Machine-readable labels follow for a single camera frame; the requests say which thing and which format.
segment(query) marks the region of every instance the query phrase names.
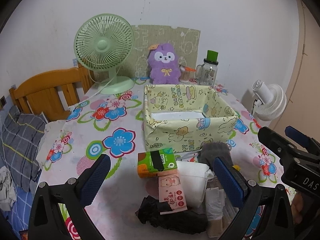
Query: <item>floral tablecloth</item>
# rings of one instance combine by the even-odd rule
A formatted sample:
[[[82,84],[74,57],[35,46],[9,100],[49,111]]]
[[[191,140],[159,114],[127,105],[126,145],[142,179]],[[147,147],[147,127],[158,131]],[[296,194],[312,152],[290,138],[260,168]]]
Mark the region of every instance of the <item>floral tablecloth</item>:
[[[98,94],[73,111],[53,142],[39,182],[64,184],[69,178],[78,178],[102,153],[108,154],[110,172],[93,203],[86,207],[105,239],[207,239],[205,232],[185,235],[153,228],[148,223],[143,225],[135,216],[143,197],[157,197],[158,189],[156,178],[140,179],[137,175],[137,153],[145,152],[142,102],[143,88],[149,80],[140,78],[134,81],[135,86],[125,93]],[[281,183],[283,167],[279,158],[259,143],[258,122],[222,85],[217,84],[215,89],[239,116],[227,140],[234,164],[240,166],[246,179],[253,179],[262,186],[274,187]],[[95,91],[91,88],[84,99]],[[292,199],[294,190],[288,186],[286,190]],[[72,238],[79,239],[65,206],[60,205],[60,208]]]

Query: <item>pink package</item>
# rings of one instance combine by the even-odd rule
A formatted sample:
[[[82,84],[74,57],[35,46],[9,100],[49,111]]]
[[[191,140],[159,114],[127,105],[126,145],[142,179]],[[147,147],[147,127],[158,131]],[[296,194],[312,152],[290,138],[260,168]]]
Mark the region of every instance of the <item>pink package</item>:
[[[187,210],[186,198],[178,173],[159,177],[159,202],[164,201],[169,203],[173,211],[160,212],[160,215]]]

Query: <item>fan base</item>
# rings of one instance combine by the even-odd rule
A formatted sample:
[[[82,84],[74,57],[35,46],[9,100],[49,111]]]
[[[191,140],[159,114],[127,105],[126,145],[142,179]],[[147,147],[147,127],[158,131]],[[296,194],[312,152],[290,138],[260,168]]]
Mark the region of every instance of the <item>fan base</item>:
[[[105,84],[100,84],[98,91],[105,86]],[[131,78],[124,76],[117,76],[117,81],[115,84],[106,86],[100,93],[103,95],[115,95],[123,93],[127,90],[133,88],[134,82]]]

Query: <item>green electric fan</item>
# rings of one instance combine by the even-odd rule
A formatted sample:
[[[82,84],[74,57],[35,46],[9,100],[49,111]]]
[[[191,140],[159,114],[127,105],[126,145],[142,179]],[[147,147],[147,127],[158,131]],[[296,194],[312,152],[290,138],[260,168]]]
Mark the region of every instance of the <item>green electric fan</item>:
[[[109,71],[109,79],[99,84],[100,93],[119,94],[134,86],[131,78],[117,76],[116,72],[116,67],[129,56],[133,42],[130,24],[114,14],[92,17],[78,30],[74,42],[77,60],[89,70]]]

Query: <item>jar handle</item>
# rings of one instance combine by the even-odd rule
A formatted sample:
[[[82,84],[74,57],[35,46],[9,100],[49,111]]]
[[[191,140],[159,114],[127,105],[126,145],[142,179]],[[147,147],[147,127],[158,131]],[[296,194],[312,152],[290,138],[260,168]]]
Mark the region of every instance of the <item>jar handle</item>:
[[[202,65],[200,64],[200,65],[196,66],[196,72],[195,72],[195,78],[196,79],[200,78],[203,65],[204,64],[202,64]]]

